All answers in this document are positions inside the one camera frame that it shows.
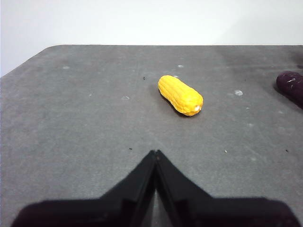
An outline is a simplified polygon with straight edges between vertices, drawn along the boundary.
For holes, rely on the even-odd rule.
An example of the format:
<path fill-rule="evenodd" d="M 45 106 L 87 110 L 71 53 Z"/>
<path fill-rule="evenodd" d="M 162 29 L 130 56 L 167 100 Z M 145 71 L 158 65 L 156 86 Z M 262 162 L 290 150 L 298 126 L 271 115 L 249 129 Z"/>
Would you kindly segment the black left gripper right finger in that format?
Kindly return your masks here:
<path fill-rule="evenodd" d="M 215 198 L 156 151 L 157 191 L 175 227 L 298 227 L 283 202 L 261 197 Z"/>

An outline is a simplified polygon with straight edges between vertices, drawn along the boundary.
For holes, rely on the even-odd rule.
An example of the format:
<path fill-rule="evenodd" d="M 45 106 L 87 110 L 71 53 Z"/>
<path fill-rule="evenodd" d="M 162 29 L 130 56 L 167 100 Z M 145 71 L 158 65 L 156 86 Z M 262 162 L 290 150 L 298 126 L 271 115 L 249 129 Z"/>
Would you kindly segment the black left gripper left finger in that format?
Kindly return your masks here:
<path fill-rule="evenodd" d="M 139 227 L 153 204 L 155 152 L 95 199 L 42 201 L 24 207 L 14 227 Z"/>

